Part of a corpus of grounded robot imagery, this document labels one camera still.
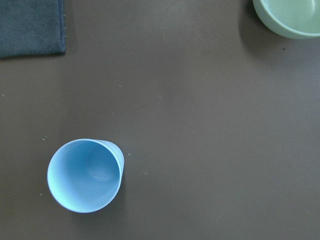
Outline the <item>green bowl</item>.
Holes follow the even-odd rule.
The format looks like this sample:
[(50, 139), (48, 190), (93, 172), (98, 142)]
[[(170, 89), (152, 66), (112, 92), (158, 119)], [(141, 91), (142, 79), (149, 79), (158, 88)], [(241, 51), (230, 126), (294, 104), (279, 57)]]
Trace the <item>green bowl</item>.
[(314, 39), (320, 36), (318, 0), (254, 0), (252, 3), (262, 23), (282, 37)]

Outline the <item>blue cup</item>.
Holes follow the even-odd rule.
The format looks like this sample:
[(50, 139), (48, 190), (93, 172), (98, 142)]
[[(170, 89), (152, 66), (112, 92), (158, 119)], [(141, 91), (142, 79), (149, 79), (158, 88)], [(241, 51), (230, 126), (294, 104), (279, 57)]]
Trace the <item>blue cup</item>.
[(61, 146), (47, 169), (53, 198), (76, 213), (92, 213), (116, 197), (123, 178), (125, 159), (114, 143), (76, 139)]

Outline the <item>grey folded cloth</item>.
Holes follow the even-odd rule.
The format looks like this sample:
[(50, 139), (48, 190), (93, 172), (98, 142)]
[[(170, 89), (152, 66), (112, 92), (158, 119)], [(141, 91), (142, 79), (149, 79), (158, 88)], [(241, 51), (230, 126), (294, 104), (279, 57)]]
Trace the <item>grey folded cloth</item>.
[(2, 0), (0, 57), (62, 54), (66, 51), (63, 0)]

